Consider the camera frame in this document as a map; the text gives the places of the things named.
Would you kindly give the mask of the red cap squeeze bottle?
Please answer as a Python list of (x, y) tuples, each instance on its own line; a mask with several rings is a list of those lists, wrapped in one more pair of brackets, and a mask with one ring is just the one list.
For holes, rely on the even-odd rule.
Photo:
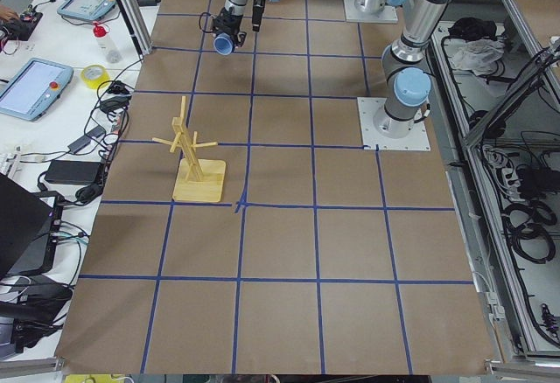
[(115, 64), (122, 60), (122, 55), (118, 51), (113, 39), (109, 36), (109, 31), (102, 24), (94, 22), (93, 34), (108, 63)]

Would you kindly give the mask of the yellow tape roll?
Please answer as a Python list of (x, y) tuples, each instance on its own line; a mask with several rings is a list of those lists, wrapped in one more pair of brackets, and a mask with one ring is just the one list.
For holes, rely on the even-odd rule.
[(89, 89), (104, 87), (110, 82), (110, 76), (107, 69), (98, 64), (85, 66), (81, 70), (80, 78)]

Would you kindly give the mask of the teach pendant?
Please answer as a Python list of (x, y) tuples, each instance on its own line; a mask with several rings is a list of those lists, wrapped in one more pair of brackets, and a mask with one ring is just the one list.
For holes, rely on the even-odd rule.
[(24, 121), (37, 120), (59, 99), (73, 76), (70, 66), (30, 59), (1, 92), (1, 113)]
[(94, 22), (104, 18), (116, 6), (116, 0), (66, 0), (57, 13), (85, 22)]

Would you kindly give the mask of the lower teach pendant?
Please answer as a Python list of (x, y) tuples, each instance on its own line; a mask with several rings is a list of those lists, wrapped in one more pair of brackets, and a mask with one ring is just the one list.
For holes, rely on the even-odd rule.
[(30, 59), (1, 92), (1, 113), (24, 121), (37, 120), (59, 99), (73, 76), (70, 66)]

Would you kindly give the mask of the black laptop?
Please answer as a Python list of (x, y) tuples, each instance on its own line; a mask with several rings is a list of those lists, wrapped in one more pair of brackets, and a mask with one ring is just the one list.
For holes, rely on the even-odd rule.
[(39, 275), (53, 267), (63, 213), (56, 191), (30, 192), (1, 176), (1, 276)]

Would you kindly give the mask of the black cloth bundle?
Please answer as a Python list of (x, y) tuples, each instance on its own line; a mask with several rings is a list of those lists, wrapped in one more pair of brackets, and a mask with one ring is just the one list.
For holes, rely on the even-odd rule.
[(494, 21), (462, 17), (448, 29), (448, 32), (452, 37), (465, 41), (476, 41), (482, 38), (495, 40), (497, 26)]

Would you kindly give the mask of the black electronics board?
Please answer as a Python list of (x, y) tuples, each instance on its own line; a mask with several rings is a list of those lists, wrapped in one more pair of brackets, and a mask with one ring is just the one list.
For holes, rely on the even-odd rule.
[(16, 45), (28, 41), (42, 17), (43, 13), (36, 11), (36, 8), (30, 4), (18, 18), (2, 21), (1, 50), (3, 51), (10, 41), (14, 41)]

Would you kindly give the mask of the brown paper table cover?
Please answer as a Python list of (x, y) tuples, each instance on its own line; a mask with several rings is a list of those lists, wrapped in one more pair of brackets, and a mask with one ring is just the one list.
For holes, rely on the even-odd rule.
[[(281, 0), (224, 57), (225, 0), (163, 0), (57, 353), (70, 373), (466, 374), (494, 355), (437, 147), (365, 150), (401, 24)], [(226, 162), (172, 199), (185, 121)]]

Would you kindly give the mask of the aluminium frame post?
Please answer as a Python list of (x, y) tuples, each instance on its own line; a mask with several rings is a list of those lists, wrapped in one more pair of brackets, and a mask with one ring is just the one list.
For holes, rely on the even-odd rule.
[(140, 58), (152, 51), (152, 41), (137, 0), (116, 0), (129, 36)]

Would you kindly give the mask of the white crumpled cloth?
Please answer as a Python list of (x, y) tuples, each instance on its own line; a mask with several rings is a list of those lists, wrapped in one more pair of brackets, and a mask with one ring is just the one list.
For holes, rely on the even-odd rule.
[(490, 74), (497, 67), (505, 45), (497, 40), (479, 39), (462, 45), (451, 57), (453, 69), (472, 71), (476, 75)]

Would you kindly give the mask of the wooden mug tree stand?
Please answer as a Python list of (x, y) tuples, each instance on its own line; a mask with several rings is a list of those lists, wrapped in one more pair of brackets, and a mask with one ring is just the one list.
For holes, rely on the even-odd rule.
[(186, 97), (181, 97), (179, 116), (171, 120), (174, 131), (172, 140), (153, 137), (155, 143), (169, 146), (174, 153), (180, 150), (182, 158), (172, 199), (177, 202), (219, 203), (221, 201), (227, 164), (223, 160), (203, 159), (196, 154), (197, 149), (217, 146), (217, 142), (199, 143), (198, 132), (192, 135), (186, 126)]

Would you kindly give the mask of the light blue cup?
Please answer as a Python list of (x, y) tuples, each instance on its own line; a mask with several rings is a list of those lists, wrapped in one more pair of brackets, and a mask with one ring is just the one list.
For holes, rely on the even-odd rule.
[(213, 38), (213, 48), (219, 55), (227, 56), (235, 50), (235, 42), (228, 34), (221, 33)]

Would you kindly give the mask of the black power adapter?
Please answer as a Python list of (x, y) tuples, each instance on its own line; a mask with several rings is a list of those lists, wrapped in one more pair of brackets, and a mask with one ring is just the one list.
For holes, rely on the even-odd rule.
[(45, 181), (56, 185), (90, 185), (99, 175), (102, 164), (72, 160), (51, 161)]

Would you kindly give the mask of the upper teach pendant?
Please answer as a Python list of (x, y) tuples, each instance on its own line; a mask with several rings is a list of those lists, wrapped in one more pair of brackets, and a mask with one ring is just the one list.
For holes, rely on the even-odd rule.
[(116, 6), (116, 0), (66, 0), (57, 13), (85, 22), (94, 22), (104, 18)]

